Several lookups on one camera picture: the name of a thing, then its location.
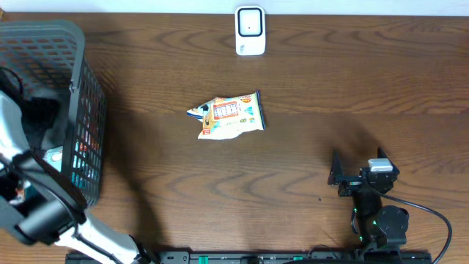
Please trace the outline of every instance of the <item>wire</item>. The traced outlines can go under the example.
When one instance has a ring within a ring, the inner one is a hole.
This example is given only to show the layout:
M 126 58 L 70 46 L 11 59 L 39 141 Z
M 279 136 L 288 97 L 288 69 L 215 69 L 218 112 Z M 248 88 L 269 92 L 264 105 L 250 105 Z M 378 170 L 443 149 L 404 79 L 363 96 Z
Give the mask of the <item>wire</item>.
M 5 67 L 5 66 L 0 66 L 0 69 L 6 70 L 7 72 L 13 74 L 13 76 L 16 78 L 16 80 L 17 80 L 18 83 L 20 84 L 20 95 L 21 95 L 21 97 L 23 97 L 23 94 L 24 94 L 24 86 L 23 86 L 23 82 L 21 81 L 20 76 L 18 76 L 18 74 L 16 74 L 14 71 L 10 70 L 9 68 L 7 68 L 7 67 Z
M 423 205 L 418 205 L 416 203 L 413 203 L 413 202 L 409 202 L 409 201 L 406 201 L 406 200 L 403 200 L 403 199 L 399 199 L 399 198 L 396 198 L 396 197 L 392 197 L 392 196 L 389 196 L 387 194 L 381 194 L 379 191 L 377 191 L 376 189 L 374 189 L 370 184 L 369 184 L 369 181 L 368 181 L 368 186 L 369 188 L 372 190 L 372 192 L 376 195 L 379 195 L 381 196 L 382 198 L 386 198 L 386 199 L 389 199 L 391 201 L 395 201 L 395 202 L 400 202 L 402 204 L 405 204 L 405 205 L 410 205 L 410 206 L 413 206 L 415 208 L 418 208 L 418 209 L 421 209 L 421 210 L 424 210 L 428 213 L 431 213 L 431 214 L 434 214 L 438 217 L 440 217 L 446 224 L 446 226 L 448 227 L 448 237 L 446 239 L 446 243 L 445 243 L 445 246 L 443 246 L 443 249 L 441 250 L 440 254 L 435 258 L 435 260 L 433 260 L 432 264 L 437 264 L 441 258 L 443 257 L 443 255 L 446 253 L 446 250 L 448 250 L 448 247 L 449 247 L 449 244 L 451 243 L 451 238 L 453 237 L 453 228 L 451 227 L 451 223 L 449 222 L 449 220 L 444 216 L 442 215 L 441 213 L 438 213 L 437 211 L 433 210 L 433 209 L 430 209 L 428 207 L 425 207 Z
M 324 245 L 324 244 L 320 244 L 320 245 L 316 245 L 314 246 L 309 252 L 308 252 L 308 258 L 311 259 L 311 254 L 314 252 L 314 250 L 318 247 L 325 247 L 327 249 L 329 249 L 330 253 L 332 253 L 332 255 L 336 258 L 336 260 L 339 259 L 339 257 L 337 257 L 336 253 L 334 253 L 334 251 L 332 251 L 332 248 L 328 245 Z
M 43 187 L 45 190 L 47 190 L 50 194 L 52 194 L 52 196 L 54 196 L 61 204 L 62 206 L 65 208 L 65 210 L 67 211 L 69 217 L 72 219 L 72 223 L 73 223 L 73 227 L 74 227 L 74 231 L 73 231 L 73 234 L 72 234 L 72 237 L 74 237 L 76 240 L 84 243 L 85 245 L 89 246 L 90 248 L 92 248 L 93 250 L 95 250 L 96 252 L 106 256 L 107 258 L 109 258 L 110 260 L 113 260 L 115 263 L 121 263 L 120 260 L 118 260 L 116 258 L 116 256 L 114 256 L 113 254 L 110 254 L 108 252 L 106 252 L 104 249 L 101 249 L 99 246 L 96 246 L 94 245 L 93 243 L 91 243 L 90 241 L 88 241 L 87 239 L 85 239 L 82 235 L 80 235 L 78 233 L 78 220 L 77 218 L 75 217 L 74 213 L 72 212 L 72 205 L 62 196 L 60 196 L 59 194 L 57 194 L 53 189 L 51 189 L 49 186 L 47 186 L 46 184 L 40 182 L 39 180 L 36 180 L 34 179 L 33 177 L 30 177 L 29 175 L 23 173 L 22 171 L 19 171 L 17 170 L 14 166 L 10 165 L 8 162 L 6 162 L 4 159 L 3 159 L 3 155 L 0 153 L 0 163 L 2 163 L 4 165 L 5 168 L 8 168 L 8 171 L 9 172 L 13 172 L 15 173 L 17 176 L 23 178 L 23 179 L 27 179 L 29 180 L 30 182 L 34 183 L 34 184 L 37 184 L 41 187 Z

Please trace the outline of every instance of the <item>white device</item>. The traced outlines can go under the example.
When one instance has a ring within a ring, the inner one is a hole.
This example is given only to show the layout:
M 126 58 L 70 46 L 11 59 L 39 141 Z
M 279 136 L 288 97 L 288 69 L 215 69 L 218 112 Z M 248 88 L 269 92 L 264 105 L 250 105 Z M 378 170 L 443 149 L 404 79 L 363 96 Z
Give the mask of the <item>white device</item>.
M 260 55 L 265 51 L 265 12 L 262 7 L 243 6 L 234 14 L 236 53 Z

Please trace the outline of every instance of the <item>laundry basket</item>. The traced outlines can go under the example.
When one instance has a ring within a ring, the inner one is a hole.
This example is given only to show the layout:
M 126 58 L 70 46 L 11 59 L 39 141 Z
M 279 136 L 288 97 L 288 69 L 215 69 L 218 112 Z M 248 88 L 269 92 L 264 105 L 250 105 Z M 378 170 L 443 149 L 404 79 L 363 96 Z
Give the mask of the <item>laundry basket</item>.
M 84 49 L 83 32 L 69 21 L 0 23 L 0 66 L 18 75 L 25 99 L 60 102 L 64 110 L 54 129 L 63 142 L 61 173 L 93 206 L 100 193 L 106 98 Z M 13 75 L 3 78 L 15 81 Z

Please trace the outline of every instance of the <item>green led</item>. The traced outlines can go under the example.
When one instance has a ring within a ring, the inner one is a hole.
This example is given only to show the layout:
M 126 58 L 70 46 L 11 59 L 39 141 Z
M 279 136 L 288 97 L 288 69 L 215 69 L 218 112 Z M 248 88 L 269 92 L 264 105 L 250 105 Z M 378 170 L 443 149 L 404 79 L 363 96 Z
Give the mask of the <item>green led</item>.
M 208 264 L 208 257 L 207 256 L 200 256 L 199 257 L 199 264 Z

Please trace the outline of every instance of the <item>wood grain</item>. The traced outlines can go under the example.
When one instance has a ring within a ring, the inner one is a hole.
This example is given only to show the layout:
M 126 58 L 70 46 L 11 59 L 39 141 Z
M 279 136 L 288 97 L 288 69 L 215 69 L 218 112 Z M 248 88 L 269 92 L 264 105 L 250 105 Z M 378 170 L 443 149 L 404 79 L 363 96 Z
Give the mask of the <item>wood grain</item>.
M 104 183 L 93 213 L 159 246 L 308 250 L 358 243 L 352 200 L 326 185 L 332 149 L 357 172 L 377 146 L 392 195 L 446 215 L 441 263 L 469 262 L 467 18 L 267 17 L 263 56 L 235 54 L 232 15 L 7 13 L 68 19 L 108 98 Z M 262 93 L 266 131 L 213 142 L 185 111 Z M 406 249 L 436 257 L 437 217 L 412 208 Z M 1 263 L 63 263 L 66 249 L 1 233 Z

